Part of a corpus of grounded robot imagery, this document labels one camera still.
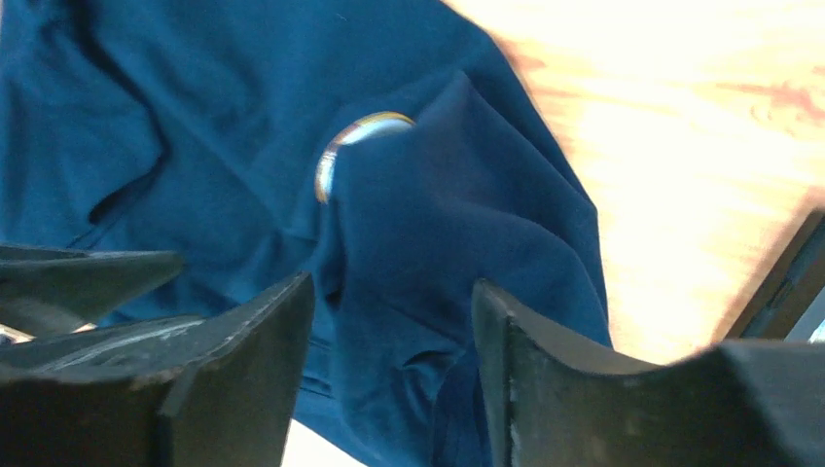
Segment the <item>round gold brooch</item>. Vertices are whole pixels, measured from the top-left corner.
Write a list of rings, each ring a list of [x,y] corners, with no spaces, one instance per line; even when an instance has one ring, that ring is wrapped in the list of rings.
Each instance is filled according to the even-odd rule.
[[[398,112],[377,112],[351,123],[340,131],[325,147],[314,171],[314,193],[316,199],[326,204],[333,190],[335,165],[342,147],[351,146],[364,140],[404,132],[414,127],[410,117]]]

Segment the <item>navy blue garment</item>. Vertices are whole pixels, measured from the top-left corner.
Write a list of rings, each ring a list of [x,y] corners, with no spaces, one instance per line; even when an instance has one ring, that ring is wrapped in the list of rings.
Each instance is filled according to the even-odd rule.
[[[368,466],[490,464],[478,279],[610,342],[592,201],[439,1],[5,2],[1,238],[185,257],[107,324],[310,271],[295,416]]]

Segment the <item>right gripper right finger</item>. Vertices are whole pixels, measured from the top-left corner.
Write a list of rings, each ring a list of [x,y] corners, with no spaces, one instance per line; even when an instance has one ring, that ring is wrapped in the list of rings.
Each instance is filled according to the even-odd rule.
[[[496,466],[820,466],[824,347],[724,341],[658,366],[473,291]]]

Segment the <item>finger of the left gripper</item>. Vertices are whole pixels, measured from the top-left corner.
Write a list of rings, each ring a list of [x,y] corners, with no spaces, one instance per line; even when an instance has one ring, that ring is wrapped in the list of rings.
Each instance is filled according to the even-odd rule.
[[[1,324],[33,338],[73,332],[177,276],[170,251],[1,246]]]

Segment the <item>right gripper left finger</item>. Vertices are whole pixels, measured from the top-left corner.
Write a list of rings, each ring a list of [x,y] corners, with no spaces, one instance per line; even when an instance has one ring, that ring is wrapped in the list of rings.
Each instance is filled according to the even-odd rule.
[[[247,304],[1,349],[5,466],[277,466],[314,306],[301,273]]]

